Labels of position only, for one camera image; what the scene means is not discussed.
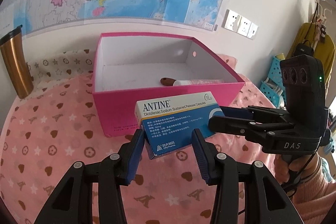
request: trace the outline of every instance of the pink bedsheet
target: pink bedsheet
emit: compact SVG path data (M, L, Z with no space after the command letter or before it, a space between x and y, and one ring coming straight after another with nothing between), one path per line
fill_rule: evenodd
M106 138L101 130L93 97L91 75L80 75L42 96L12 106L1 134L0 194L17 222L33 223L48 196L68 168L78 160L101 161L132 136ZM246 85L232 102L272 107L246 78ZM216 134L210 138L218 151L237 161L261 160L273 172L274 155L243 137ZM244 208L240 185L240 209ZM99 223L97 185L93 187L93 221ZM146 150L135 181L122 187L129 224L206 224L210 221L215 187L201 179L191 147L156 160Z

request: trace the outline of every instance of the white wall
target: white wall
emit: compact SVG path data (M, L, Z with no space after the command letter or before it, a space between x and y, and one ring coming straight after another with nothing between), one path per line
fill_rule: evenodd
M259 26L254 40L223 28L215 33L144 23L100 23L63 28L30 37L24 41L27 60L52 56L71 49L94 48L101 32L155 31L195 36L216 53L238 59L237 72L246 75L256 85L263 79L270 66L272 55L288 52L295 35L308 20L314 0L230 0L227 8L238 12ZM0 127L15 97L14 89L0 61Z
M328 11L325 12L325 15L327 17L325 26L327 28L327 34L332 38L332 40L335 43L336 41L336 8L332 7L329 3L325 1L321 1L320 3L323 9L327 8L329 10L332 10L333 12L333 14L330 14ZM325 99L325 104L327 107L330 107L335 96L336 96L336 62L334 62L334 65L331 71L331 78L329 82L328 94Z

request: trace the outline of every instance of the camera lens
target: camera lens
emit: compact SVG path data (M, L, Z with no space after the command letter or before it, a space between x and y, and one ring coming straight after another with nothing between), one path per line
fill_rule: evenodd
M300 69L300 80L303 84L307 83L307 72L304 68Z
M283 78L285 81L288 80L288 75L287 75L286 70L283 70L283 72L282 72L282 78Z
M295 84L297 81L297 74L296 74L296 70L293 68L290 68L289 70L289 77L292 80L292 82Z

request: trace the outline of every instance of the yellow jacket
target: yellow jacket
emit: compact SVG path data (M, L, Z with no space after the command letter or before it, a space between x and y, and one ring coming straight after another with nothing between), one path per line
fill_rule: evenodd
M308 32L310 23L304 23L299 32L296 35L296 38L294 40L294 43L289 50L287 57L292 57L293 52L295 51L296 46L299 43L302 43L305 39L305 36ZM313 45L314 42L314 33L315 33L315 24L313 24L309 30L309 34L307 35L307 40L310 41L311 45ZM325 36L325 42L318 42L314 51L314 57L321 60L323 64L323 72L324 72L324 81L325 81L325 94L327 95L328 86L329 86L329 80L331 75L331 69L333 67L334 58L335 58L335 45L333 40L329 35Z

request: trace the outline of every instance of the patterned pillowcase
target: patterned pillowcase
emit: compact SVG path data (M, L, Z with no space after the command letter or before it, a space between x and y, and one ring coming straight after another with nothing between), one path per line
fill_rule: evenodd
M228 64L232 69L236 68L237 65L237 59L235 59L232 56L225 55L225 54L217 54L222 60L225 61L226 64Z

